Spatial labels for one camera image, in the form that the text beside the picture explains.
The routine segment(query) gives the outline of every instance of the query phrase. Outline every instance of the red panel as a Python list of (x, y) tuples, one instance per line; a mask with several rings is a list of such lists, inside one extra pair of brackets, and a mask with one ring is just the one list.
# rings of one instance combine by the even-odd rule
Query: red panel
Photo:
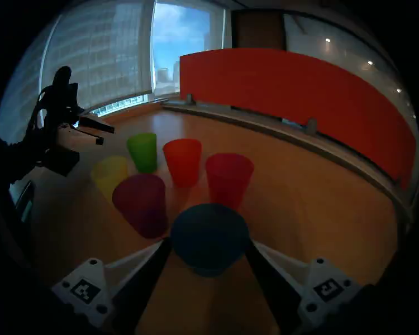
[(410, 182), (416, 141), (394, 105), (358, 76), (325, 61), (272, 49), (180, 57), (180, 96), (286, 118), (317, 129)]

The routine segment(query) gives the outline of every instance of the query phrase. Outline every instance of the sky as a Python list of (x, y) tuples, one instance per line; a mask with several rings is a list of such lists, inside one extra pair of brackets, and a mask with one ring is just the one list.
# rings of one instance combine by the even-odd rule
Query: sky
[(203, 37), (210, 31), (210, 14), (165, 3), (155, 5), (152, 46), (155, 71), (169, 69), (181, 55), (203, 51)]

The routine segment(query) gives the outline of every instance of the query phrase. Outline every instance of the plastic cup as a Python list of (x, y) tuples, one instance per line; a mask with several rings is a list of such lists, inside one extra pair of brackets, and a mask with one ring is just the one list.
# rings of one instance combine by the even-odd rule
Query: plastic cup
[(127, 159), (120, 156), (108, 157), (95, 164), (90, 176), (104, 197), (112, 203), (113, 190), (127, 178)]
[(209, 197), (237, 210), (254, 171), (254, 164), (238, 154), (215, 154), (206, 161)]
[(150, 174), (131, 176), (113, 191), (113, 204), (129, 224), (145, 238), (157, 238), (168, 230), (165, 185)]
[(127, 140), (130, 152), (137, 170), (140, 173), (152, 173), (157, 169), (157, 135), (142, 133)]
[(205, 277), (222, 274), (245, 253), (249, 241), (243, 217), (219, 204), (188, 208), (171, 229), (175, 253), (196, 274)]
[(191, 138), (180, 138), (163, 146), (169, 172), (178, 187), (192, 187), (199, 180), (202, 144)]

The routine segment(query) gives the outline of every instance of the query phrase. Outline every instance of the yellow plastic cup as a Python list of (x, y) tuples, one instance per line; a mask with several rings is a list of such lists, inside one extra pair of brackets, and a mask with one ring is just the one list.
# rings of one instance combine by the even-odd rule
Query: yellow plastic cup
[(113, 191), (127, 178), (127, 159), (122, 156), (108, 157), (95, 164), (90, 176), (107, 201), (113, 204)]

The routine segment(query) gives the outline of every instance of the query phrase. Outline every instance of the table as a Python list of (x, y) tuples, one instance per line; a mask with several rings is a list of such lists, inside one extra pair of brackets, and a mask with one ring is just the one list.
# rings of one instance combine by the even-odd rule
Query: table
[[(81, 161), (67, 178), (45, 169), (32, 173), (35, 263), (47, 285), (89, 257), (112, 262), (157, 241), (140, 237), (89, 178), (92, 166), (107, 156), (130, 160), (125, 142), (139, 132), (158, 136), (156, 174), (166, 184), (170, 224), (184, 209), (208, 201), (205, 159), (217, 152), (237, 152), (255, 164), (240, 208), (253, 239), (302, 261), (326, 257), (361, 284), (375, 283), (396, 250), (396, 215), (389, 198), (317, 154), (262, 133), (170, 111), (114, 125), (116, 134), (106, 135), (102, 147), (81, 150)], [(201, 178), (190, 191), (173, 187), (161, 151), (165, 143), (181, 137), (203, 144)], [(190, 272), (172, 253), (137, 334), (238, 332), (278, 333), (246, 259), (208, 279)]]

